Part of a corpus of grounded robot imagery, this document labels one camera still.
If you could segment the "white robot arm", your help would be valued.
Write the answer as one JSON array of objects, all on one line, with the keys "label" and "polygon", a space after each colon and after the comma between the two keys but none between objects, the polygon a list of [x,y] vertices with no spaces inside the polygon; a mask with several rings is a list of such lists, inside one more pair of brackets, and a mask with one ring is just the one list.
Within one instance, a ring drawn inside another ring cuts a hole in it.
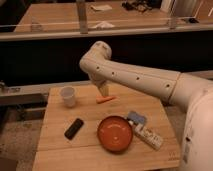
[{"label": "white robot arm", "polygon": [[101,94],[112,81],[186,111],[179,171],[213,171],[213,81],[172,70],[114,62],[111,47],[95,42],[80,59]]}]

